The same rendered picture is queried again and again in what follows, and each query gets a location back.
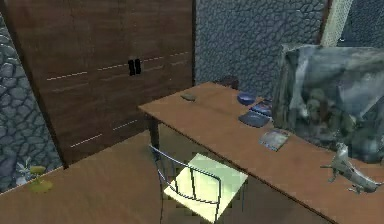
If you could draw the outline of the blue bowl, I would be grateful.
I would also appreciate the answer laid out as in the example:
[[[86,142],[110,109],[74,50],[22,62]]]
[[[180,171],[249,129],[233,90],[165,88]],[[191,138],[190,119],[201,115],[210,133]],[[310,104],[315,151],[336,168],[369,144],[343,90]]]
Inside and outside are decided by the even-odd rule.
[[[247,92],[239,92],[237,95],[237,101],[241,105],[248,106],[256,101],[256,96]]]

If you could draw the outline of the pale green metal-frame chair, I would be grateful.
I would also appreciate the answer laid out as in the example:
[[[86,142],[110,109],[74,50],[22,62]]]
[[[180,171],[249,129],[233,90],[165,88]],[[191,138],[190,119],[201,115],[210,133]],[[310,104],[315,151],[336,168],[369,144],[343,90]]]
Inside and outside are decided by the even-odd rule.
[[[200,153],[188,163],[183,163],[153,145],[148,148],[154,156],[159,179],[160,224],[163,224],[165,197],[175,200],[210,224],[218,224],[221,215],[248,180],[246,173]]]

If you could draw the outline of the dark brown wooden wardrobe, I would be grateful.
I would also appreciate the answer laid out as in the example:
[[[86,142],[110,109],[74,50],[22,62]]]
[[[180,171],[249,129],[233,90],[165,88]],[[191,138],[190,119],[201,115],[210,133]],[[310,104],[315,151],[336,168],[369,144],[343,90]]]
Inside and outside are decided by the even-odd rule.
[[[64,165],[146,128],[142,104],[193,84],[196,0],[0,0],[25,77]]]

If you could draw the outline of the dark blue plate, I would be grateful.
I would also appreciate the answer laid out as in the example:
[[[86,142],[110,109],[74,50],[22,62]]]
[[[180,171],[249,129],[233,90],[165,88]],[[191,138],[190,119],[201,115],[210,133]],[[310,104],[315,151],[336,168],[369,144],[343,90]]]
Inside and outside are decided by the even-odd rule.
[[[241,115],[239,120],[248,126],[261,128],[269,122],[269,118],[257,112],[248,111],[247,113]]]

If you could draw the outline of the brown wooden table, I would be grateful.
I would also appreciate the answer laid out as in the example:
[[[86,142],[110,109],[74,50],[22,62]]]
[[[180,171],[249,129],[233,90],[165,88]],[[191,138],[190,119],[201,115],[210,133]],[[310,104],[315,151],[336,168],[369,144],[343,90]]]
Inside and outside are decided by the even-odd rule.
[[[334,224],[384,224],[384,185],[371,194],[355,194],[341,176],[330,183],[332,171],[323,166],[334,153],[295,135],[277,152],[262,146],[259,139],[270,127],[251,128],[238,121],[246,109],[234,89],[208,82],[188,92],[196,96],[194,102],[177,92],[140,109]],[[384,167],[351,162],[384,182]]]

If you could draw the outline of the pale blue house plant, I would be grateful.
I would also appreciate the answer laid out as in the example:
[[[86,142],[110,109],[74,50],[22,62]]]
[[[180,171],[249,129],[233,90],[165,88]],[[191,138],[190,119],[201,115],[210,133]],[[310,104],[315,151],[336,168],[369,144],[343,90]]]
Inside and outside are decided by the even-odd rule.
[[[31,179],[30,161],[31,158],[28,157],[24,163],[17,163],[16,171],[20,174],[20,176],[16,178],[17,186],[24,185]]]

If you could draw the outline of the cream window curtain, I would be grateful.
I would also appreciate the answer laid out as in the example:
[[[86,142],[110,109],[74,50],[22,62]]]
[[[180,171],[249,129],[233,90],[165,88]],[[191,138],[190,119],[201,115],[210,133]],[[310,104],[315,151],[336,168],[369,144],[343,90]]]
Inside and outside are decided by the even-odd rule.
[[[341,38],[353,0],[329,0],[320,45],[334,47]]]

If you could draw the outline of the blue square plate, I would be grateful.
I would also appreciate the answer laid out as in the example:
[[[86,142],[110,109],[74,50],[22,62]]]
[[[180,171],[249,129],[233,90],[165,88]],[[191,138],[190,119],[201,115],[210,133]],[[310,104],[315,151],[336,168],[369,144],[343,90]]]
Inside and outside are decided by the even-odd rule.
[[[256,103],[251,110],[254,112],[258,112],[262,115],[271,117],[272,116],[272,102],[270,100],[263,100]]]

